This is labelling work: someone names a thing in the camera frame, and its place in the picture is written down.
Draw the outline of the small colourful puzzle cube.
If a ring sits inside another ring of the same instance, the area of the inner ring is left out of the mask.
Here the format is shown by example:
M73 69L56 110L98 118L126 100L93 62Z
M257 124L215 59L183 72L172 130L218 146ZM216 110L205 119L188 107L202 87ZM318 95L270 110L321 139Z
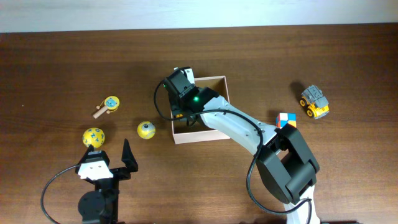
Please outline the small colourful puzzle cube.
M279 113L276 117L276 126L283 128L286 124L297 127L297 117L294 113Z

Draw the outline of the yellow grey toy mixer truck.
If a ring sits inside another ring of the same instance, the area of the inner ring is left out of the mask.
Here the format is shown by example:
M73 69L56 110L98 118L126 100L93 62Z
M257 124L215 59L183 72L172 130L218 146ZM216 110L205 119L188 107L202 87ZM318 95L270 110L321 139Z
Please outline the yellow grey toy mixer truck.
M329 102L316 85L310 85L301 93L300 105L313 119L320 119L329 112Z

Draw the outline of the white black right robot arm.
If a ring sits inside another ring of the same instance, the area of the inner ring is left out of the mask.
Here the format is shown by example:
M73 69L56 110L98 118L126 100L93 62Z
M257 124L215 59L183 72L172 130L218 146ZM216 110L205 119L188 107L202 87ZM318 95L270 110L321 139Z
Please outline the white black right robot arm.
M252 154L246 190L261 210L285 215L287 223L320 222L313 199L320 166L296 127L278 128L243 113L217 91L192 83L187 67L176 68L159 84L168 93L175 121L185 119L220 131ZM283 211L266 208L255 198L251 191L254 169L268 192L283 203Z

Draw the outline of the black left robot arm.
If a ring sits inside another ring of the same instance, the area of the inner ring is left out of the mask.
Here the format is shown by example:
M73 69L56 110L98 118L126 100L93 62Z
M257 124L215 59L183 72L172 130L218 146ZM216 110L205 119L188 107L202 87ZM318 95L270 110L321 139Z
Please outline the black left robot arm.
M109 168L109 157L105 151L96 151L92 145L84 153L75 169L79 177L95 186L78 202L78 211L83 223L117 223L119 183L129 180L138 164L131 151L129 141L124 140L121 161L123 167Z

